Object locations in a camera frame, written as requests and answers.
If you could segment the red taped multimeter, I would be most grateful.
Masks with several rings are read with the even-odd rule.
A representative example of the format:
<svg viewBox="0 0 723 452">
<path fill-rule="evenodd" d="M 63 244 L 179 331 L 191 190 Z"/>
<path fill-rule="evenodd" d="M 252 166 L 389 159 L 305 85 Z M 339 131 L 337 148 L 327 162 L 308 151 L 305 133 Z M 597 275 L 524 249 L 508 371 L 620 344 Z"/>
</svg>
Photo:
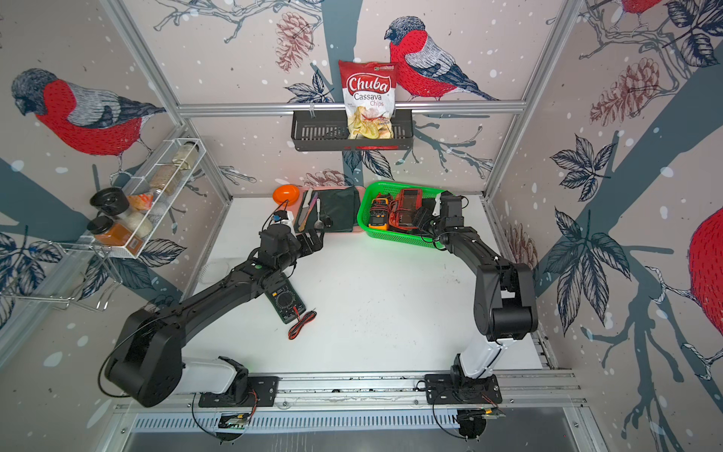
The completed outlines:
<svg viewBox="0 0 723 452">
<path fill-rule="evenodd" d="M 419 188 L 404 188 L 401 190 L 395 199 L 391 224 L 403 231 L 416 229 L 414 219 L 417 211 L 422 207 L 422 201 L 423 190 Z"/>
</svg>

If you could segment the green-edged black multimeter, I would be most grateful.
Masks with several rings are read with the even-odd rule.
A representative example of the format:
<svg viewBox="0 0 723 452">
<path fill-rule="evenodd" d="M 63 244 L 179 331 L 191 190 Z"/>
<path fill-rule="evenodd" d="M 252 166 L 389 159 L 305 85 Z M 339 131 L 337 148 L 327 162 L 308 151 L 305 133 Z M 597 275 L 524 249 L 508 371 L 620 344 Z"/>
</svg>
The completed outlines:
<svg viewBox="0 0 723 452">
<path fill-rule="evenodd" d="M 286 276 L 268 289 L 265 296 L 284 324 L 294 322 L 306 313 L 305 304 Z"/>
</svg>

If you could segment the yellow multimeter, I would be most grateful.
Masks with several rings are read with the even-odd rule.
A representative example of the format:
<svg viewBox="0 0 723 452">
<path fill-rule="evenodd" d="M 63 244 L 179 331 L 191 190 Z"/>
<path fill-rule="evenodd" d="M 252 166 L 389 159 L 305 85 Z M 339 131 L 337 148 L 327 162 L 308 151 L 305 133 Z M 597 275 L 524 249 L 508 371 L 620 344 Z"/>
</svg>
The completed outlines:
<svg viewBox="0 0 723 452">
<path fill-rule="evenodd" d="M 374 230 L 387 231 L 390 224 L 392 198 L 380 194 L 371 203 L 368 227 Z"/>
</svg>

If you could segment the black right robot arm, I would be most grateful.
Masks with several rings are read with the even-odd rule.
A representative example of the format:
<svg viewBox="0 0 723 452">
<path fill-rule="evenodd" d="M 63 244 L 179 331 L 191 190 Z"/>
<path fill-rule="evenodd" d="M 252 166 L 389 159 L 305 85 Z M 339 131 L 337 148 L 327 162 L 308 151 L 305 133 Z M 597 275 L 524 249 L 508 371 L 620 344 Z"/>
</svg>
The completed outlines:
<svg viewBox="0 0 723 452">
<path fill-rule="evenodd" d="M 476 229 L 465 224 L 464 198 L 444 191 L 439 213 L 424 226 L 432 244 L 461 259 L 472 271 L 473 318 L 477 334 L 450 368 L 454 389 L 489 380 L 505 352 L 538 329 L 533 272 L 487 245 Z"/>
</svg>

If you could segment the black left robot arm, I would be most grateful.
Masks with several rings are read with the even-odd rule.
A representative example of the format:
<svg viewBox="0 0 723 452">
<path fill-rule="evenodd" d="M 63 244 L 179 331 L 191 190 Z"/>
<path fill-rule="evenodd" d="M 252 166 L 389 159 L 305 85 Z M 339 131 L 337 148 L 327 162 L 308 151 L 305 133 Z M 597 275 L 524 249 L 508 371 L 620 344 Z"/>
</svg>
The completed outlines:
<svg viewBox="0 0 723 452">
<path fill-rule="evenodd" d="M 282 223 L 259 233 L 261 244 L 220 281 L 180 305 L 157 312 L 143 308 L 128 316 L 116 347 L 105 358 L 99 378 L 106 378 L 144 407 L 154 407 L 178 391 L 190 371 L 182 349 L 196 334 L 235 309 L 284 285 L 284 271 L 299 259 L 323 249 L 331 220 L 318 220 L 296 234 Z"/>
</svg>

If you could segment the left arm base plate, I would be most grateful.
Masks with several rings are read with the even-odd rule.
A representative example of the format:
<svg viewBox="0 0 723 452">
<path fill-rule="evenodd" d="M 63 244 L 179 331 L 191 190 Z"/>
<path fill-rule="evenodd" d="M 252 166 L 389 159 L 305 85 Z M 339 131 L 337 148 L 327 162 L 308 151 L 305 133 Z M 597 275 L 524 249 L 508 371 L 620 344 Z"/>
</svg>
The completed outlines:
<svg viewBox="0 0 723 452">
<path fill-rule="evenodd" d="M 241 389 L 239 383 L 223 394 L 202 393 L 198 402 L 200 408 L 267 408 L 275 404 L 281 379 L 277 376 L 250 376 L 242 380 L 246 386 Z"/>
</svg>

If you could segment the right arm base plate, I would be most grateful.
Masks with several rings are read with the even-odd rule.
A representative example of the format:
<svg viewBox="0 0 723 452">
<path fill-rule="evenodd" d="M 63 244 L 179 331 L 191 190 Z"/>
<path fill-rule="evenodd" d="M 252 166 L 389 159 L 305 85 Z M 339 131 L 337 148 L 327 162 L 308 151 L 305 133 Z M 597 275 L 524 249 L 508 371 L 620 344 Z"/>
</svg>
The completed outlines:
<svg viewBox="0 0 723 452">
<path fill-rule="evenodd" d="M 453 382 L 449 374 L 425 374 L 423 382 L 429 405 L 497 406 L 503 402 L 500 385 L 494 375 L 485 379 L 463 377 L 461 382 Z"/>
</svg>

